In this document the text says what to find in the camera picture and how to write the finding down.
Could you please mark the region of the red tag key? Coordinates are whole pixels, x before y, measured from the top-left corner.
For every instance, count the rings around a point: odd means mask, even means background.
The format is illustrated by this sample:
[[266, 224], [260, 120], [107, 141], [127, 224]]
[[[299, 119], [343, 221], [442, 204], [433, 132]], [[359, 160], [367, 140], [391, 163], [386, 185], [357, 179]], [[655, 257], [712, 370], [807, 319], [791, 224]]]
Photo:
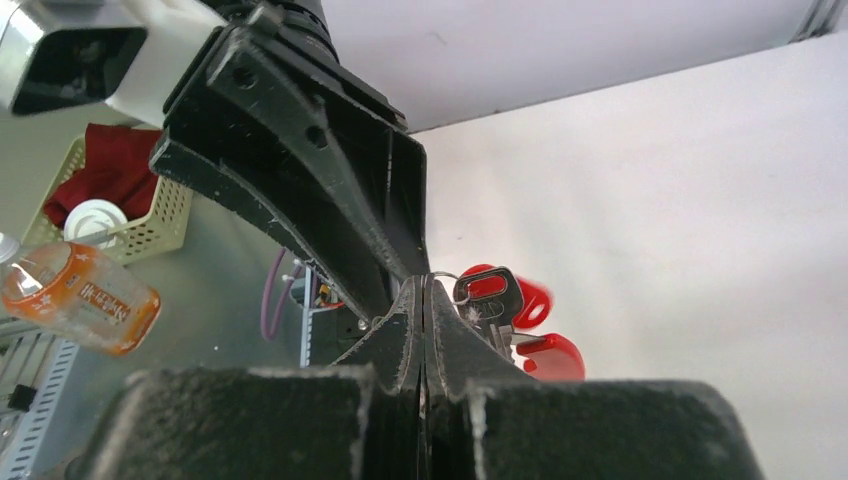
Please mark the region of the red tag key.
[[547, 287], [505, 266], [489, 264], [475, 265], [461, 275], [445, 271], [435, 275], [454, 281], [451, 297], [460, 318], [505, 358], [546, 344], [543, 335], [530, 331], [546, 320], [553, 308]]

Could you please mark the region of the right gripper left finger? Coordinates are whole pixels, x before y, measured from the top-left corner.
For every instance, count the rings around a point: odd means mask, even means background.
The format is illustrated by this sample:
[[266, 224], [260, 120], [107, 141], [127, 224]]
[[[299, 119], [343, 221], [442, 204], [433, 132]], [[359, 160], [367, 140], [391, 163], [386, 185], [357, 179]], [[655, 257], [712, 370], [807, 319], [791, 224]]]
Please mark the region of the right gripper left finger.
[[420, 479], [423, 280], [325, 367], [140, 371], [76, 479]]

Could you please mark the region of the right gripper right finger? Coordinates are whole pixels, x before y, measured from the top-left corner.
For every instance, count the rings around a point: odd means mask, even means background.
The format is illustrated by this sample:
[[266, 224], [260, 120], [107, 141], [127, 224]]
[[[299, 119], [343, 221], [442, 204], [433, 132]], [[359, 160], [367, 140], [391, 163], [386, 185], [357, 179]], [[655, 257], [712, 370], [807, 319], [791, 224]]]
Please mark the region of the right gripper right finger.
[[688, 380], [542, 382], [423, 280], [433, 479], [760, 479], [732, 405]]

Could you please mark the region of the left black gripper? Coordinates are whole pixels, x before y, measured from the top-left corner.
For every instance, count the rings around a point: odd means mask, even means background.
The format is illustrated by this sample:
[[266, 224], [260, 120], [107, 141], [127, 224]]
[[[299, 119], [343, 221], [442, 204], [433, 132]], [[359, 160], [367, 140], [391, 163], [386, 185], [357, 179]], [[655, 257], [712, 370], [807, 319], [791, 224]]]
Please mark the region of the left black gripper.
[[298, 180], [217, 163], [164, 133], [151, 170], [236, 214], [315, 268], [365, 319], [387, 276], [430, 270], [426, 154], [382, 93], [341, 65], [319, 1], [209, 1], [212, 30], [163, 106], [171, 133], [268, 133]]

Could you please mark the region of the red grey keyring holder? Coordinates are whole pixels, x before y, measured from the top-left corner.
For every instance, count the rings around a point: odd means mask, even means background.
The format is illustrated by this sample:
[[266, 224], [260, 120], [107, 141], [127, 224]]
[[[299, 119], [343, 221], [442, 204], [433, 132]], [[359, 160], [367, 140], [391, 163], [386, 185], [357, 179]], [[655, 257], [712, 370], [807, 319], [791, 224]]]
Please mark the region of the red grey keyring holder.
[[523, 307], [513, 319], [515, 351], [525, 358], [523, 369], [545, 382], [580, 382], [586, 379], [586, 367], [578, 347], [558, 333], [533, 334], [550, 315], [553, 296], [543, 285], [517, 278]]

